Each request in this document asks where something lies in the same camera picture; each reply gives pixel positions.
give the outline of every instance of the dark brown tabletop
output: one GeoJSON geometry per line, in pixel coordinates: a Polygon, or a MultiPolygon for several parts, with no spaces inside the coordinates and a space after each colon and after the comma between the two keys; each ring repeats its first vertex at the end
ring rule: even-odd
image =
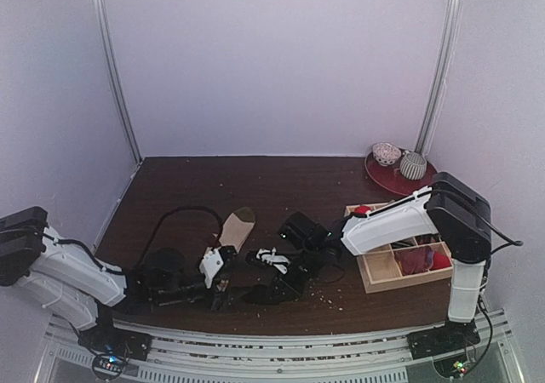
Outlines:
{"type": "MultiPolygon", "coordinates": [[[[265,283],[274,270],[260,271],[244,262],[251,249],[277,247],[295,251],[276,231],[300,210],[328,226],[343,216],[344,206],[399,198],[382,190],[364,173],[364,159],[355,157],[149,157],[142,164],[100,244],[97,256],[131,267],[158,218],[177,206],[199,204],[227,217],[249,206],[256,225],[243,246],[232,286],[265,283]]],[[[200,213],[168,218],[151,251],[179,249],[186,270],[194,271],[215,222],[200,213]]],[[[156,308],[152,314],[121,316],[136,323],[219,334],[345,334],[396,329],[445,319],[449,280],[366,294],[354,257],[347,251],[335,268],[310,282],[305,296],[278,306],[242,302],[211,312],[203,303],[156,308]]]]}

